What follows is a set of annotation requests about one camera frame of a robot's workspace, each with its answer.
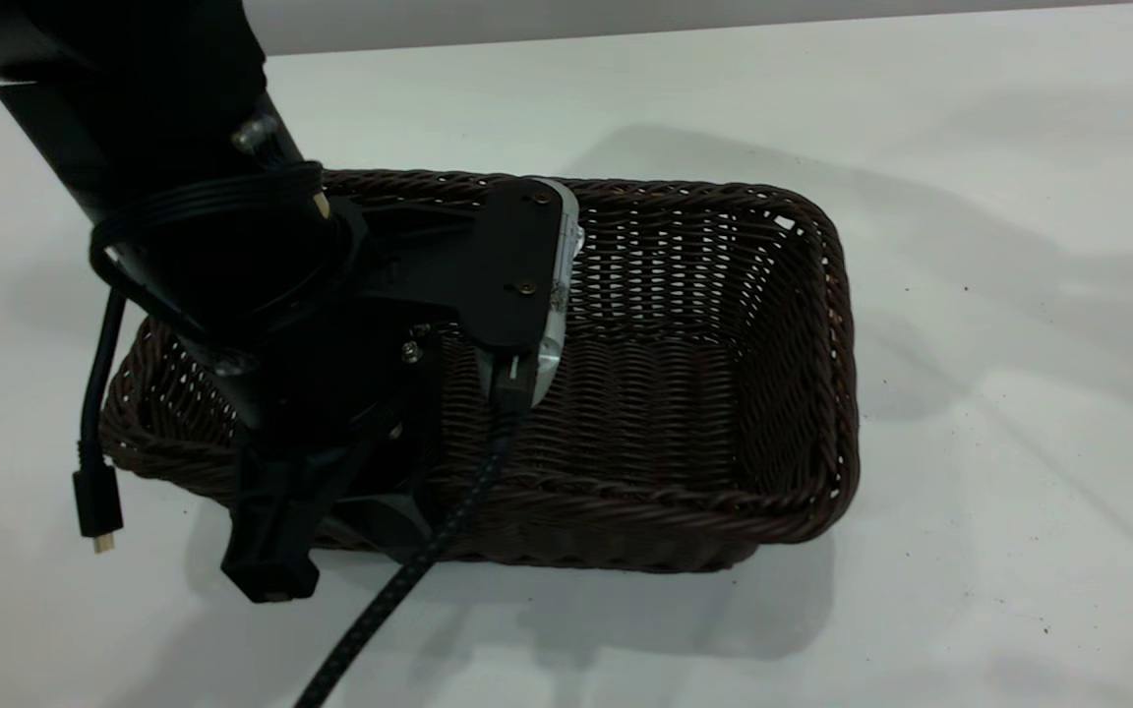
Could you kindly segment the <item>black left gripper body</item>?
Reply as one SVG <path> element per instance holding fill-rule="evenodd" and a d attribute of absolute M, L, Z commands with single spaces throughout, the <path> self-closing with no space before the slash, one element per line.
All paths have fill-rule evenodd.
<path fill-rule="evenodd" d="M 237 416 L 228 495 L 310 488 L 358 452 L 344 495 L 418 487 L 438 460 L 452 306 L 365 295 L 198 295 L 189 355 Z"/>

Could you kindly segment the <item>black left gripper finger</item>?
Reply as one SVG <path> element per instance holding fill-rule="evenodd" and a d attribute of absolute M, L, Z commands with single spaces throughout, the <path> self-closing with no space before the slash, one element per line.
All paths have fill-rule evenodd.
<path fill-rule="evenodd" d="M 316 530 L 372 457 L 370 446 L 239 446 L 232 532 L 221 570 L 249 602 L 309 599 Z"/>
<path fill-rule="evenodd" d="M 329 515 L 347 534 L 397 563 L 412 561 L 442 521 L 441 507 L 428 491 L 349 497 L 338 501 Z"/>

